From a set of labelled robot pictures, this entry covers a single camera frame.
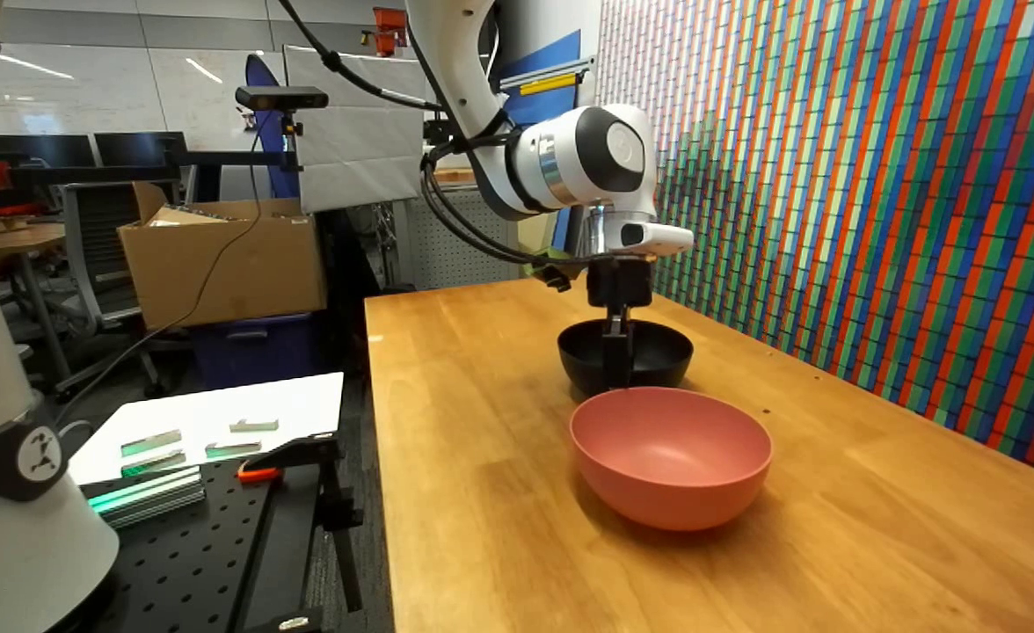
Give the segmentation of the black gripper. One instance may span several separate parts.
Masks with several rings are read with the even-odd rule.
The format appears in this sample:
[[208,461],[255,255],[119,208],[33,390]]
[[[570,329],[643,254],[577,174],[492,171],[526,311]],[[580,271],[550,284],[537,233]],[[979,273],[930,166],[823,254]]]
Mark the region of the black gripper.
[[629,387],[632,351],[628,334],[628,309],[652,303],[652,263],[648,260],[596,260],[587,267],[587,303],[609,305],[607,334],[607,379],[609,387]]

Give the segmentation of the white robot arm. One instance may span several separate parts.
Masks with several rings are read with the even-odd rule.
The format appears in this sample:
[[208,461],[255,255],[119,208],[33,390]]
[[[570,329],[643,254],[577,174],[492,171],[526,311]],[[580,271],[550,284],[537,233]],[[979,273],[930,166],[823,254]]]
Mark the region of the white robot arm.
[[[597,208],[602,260],[652,260],[693,244],[659,219],[652,117],[629,103],[532,112],[529,92],[580,78],[597,41],[597,0],[405,0],[408,41],[455,121],[455,152],[491,208],[529,219]],[[70,477],[0,309],[0,633],[45,633],[113,568],[119,533]]]

